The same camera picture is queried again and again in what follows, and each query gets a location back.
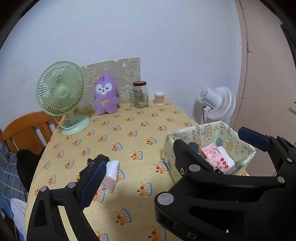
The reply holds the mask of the black garment on chair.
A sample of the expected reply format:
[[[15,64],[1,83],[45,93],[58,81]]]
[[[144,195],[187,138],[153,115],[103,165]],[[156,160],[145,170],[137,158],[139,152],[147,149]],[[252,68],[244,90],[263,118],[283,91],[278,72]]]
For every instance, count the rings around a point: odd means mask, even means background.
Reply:
[[[16,169],[20,181],[27,192],[30,190],[33,176],[46,147],[43,147],[39,154],[30,150],[19,150],[16,154]]]

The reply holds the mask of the patterned cardboard backboard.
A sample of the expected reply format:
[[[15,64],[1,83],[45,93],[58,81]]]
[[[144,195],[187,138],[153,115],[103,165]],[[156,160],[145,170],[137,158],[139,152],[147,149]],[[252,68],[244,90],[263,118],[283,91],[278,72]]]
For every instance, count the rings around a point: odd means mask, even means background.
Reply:
[[[130,91],[133,83],[141,80],[140,58],[110,60],[82,66],[80,69],[84,77],[85,87],[82,100],[76,108],[78,111],[94,108],[93,86],[96,79],[106,73],[112,73],[114,76],[120,104],[130,102]]]

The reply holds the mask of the pink tissue pack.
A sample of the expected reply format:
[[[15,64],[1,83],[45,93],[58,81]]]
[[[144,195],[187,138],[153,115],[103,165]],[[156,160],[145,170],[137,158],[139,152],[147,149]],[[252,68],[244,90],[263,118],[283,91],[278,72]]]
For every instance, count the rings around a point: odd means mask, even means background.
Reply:
[[[222,146],[217,147],[214,143],[211,143],[204,146],[202,151],[207,157],[206,161],[214,170],[220,170],[222,173],[225,173],[235,166],[235,162]]]

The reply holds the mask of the blue plaid bedding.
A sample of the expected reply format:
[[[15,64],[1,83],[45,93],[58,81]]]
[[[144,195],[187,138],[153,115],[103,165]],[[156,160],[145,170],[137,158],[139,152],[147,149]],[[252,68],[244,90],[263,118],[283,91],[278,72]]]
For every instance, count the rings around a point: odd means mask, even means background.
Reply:
[[[27,197],[27,191],[16,169],[16,154],[12,154],[6,146],[1,145],[1,215],[12,221],[12,232],[19,240],[24,238],[14,223],[10,200],[17,198],[27,202]]]

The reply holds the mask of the white and beige sock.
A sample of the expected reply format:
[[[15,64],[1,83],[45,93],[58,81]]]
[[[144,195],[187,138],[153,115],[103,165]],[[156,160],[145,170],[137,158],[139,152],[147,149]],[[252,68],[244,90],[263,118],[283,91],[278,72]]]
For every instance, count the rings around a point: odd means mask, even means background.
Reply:
[[[113,160],[107,162],[106,175],[102,182],[102,190],[112,193],[117,183],[117,174],[119,170],[119,161]]]

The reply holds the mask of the purple plush toy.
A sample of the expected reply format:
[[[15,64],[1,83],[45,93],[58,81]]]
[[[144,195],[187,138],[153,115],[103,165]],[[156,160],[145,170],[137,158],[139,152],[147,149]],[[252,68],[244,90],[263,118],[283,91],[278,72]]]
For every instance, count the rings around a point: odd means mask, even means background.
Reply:
[[[117,112],[119,98],[117,97],[117,84],[112,73],[101,75],[96,80],[93,93],[97,115]]]

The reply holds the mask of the cotton swab container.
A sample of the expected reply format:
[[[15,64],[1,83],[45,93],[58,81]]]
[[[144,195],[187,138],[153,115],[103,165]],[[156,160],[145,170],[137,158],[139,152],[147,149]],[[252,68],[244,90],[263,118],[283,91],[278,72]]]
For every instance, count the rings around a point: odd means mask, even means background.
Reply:
[[[165,95],[162,91],[157,91],[154,93],[154,104],[156,106],[163,106],[165,101]]]

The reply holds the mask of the white crumpled cloth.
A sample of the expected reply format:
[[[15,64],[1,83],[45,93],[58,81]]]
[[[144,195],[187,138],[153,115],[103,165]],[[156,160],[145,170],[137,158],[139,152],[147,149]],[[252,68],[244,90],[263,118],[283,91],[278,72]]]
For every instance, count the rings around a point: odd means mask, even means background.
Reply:
[[[16,228],[18,229],[18,231],[20,232],[24,240],[26,240],[27,235],[25,231],[25,214],[26,214],[28,204],[27,202],[17,198],[12,198],[10,202],[11,202],[11,210],[14,216],[13,220],[16,225]]]

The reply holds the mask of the glass jar with lid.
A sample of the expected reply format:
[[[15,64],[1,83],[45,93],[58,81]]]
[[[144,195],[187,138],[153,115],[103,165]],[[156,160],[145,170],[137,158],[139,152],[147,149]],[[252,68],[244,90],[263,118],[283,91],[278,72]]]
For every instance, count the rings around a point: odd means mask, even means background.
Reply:
[[[136,81],[133,83],[130,100],[136,108],[146,108],[149,105],[149,91],[146,81]]]

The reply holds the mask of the dark grey sock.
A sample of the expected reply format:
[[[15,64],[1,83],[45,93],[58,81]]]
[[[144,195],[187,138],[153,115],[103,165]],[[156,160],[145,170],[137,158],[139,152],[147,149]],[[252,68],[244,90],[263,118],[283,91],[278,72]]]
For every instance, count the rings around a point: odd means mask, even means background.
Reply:
[[[192,150],[194,150],[196,153],[198,153],[199,154],[199,146],[198,146],[198,144],[196,144],[195,142],[189,142],[188,143],[188,146],[192,149]]]

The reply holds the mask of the wooden chair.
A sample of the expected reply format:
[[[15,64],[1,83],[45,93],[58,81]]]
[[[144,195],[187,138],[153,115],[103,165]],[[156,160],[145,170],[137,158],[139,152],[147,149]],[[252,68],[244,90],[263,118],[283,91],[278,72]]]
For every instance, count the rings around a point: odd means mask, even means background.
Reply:
[[[43,111],[25,114],[1,131],[1,143],[12,153],[30,150],[39,154],[53,134],[50,123],[57,128],[61,119],[60,116],[55,118]]]

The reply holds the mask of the green desk fan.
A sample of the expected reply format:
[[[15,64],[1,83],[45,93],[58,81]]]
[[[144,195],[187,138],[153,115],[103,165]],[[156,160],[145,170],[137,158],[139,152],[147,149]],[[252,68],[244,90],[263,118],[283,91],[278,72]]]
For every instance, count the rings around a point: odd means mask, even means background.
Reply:
[[[84,78],[75,63],[60,61],[50,65],[41,75],[36,87],[38,105],[53,117],[64,117],[60,124],[65,136],[85,130],[91,123],[90,117],[74,114],[84,92]]]

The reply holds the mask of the yellow cake print tablecloth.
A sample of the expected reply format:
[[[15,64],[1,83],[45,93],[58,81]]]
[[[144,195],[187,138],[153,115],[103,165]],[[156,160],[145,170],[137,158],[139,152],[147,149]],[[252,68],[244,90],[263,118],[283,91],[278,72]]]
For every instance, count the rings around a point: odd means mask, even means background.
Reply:
[[[171,189],[173,178],[162,160],[166,136],[171,131],[198,126],[169,100],[163,106],[133,108],[121,104],[116,113],[85,112],[91,123],[83,131],[65,136],[53,132],[31,183],[26,220],[41,187],[65,187],[79,180],[88,158],[99,154],[119,161],[112,193],[97,190],[84,214],[101,240],[176,240],[156,222],[154,197]]]

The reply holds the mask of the yellow patterned storage box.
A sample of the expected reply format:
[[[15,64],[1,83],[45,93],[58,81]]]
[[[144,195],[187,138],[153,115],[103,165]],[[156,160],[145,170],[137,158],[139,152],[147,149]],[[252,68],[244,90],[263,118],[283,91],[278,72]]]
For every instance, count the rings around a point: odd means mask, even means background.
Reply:
[[[217,147],[222,146],[235,162],[235,166],[223,174],[248,176],[245,169],[256,154],[252,145],[242,141],[238,137],[238,133],[222,121],[171,131],[166,136],[162,160],[166,163],[174,182],[181,178],[179,169],[175,166],[176,158],[173,151],[174,142],[178,139],[183,140],[186,144],[189,142],[198,144],[199,154],[205,159],[207,157],[202,151],[204,146],[211,143]]]

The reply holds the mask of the white standing fan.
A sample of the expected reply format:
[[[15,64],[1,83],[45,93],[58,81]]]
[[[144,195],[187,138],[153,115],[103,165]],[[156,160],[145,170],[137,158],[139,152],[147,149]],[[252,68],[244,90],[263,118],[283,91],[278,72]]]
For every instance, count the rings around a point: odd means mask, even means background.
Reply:
[[[229,88],[200,87],[195,89],[193,117],[198,123],[223,121],[230,123],[236,107],[235,95]]]

